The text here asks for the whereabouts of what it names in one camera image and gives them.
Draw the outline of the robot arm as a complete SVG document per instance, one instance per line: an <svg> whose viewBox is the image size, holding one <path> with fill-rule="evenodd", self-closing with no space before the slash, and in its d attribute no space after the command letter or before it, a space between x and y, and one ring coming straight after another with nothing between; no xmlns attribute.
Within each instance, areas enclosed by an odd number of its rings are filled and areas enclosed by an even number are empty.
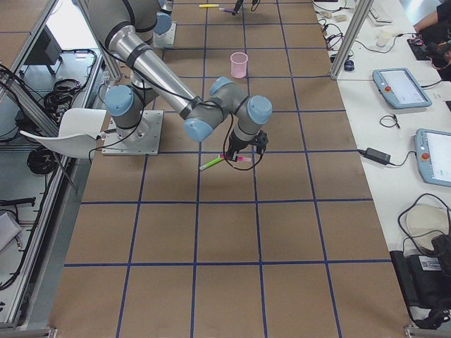
<svg viewBox="0 0 451 338"><path fill-rule="evenodd" d="M100 45L116 54L154 95L179 113L191 139L204 141L233 115L237 123L229 129L230 136L223 144L226 161L236 161L239 152L248 146L255 146L263 156L268 137L262 127L273 110L266 97L248 96L232 80L220 77L205 101L151 48L153 35L163 34L171 27L170 10L168 1L90 1L87 5L89 22Z"/></svg>

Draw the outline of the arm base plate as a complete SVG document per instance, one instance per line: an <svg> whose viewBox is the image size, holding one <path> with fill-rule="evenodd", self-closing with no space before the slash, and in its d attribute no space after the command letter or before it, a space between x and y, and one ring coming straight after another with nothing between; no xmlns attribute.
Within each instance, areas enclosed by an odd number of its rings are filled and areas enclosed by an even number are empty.
<svg viewBox="0 0 451 338"><path fill-rule="evenodd" d="M153 47L155 49L173 49L177 22L172 22L168 31L163 34L153 32Z"/></svg>
<svg viewBox="0 0 451 338"><path fill-rule="evenodd" d="M101 152L105 156L156 156L159 153L163 111L145 110L137 129L122 130L116 127L113 118L109 129L114 129L104 138Z"/></svg>

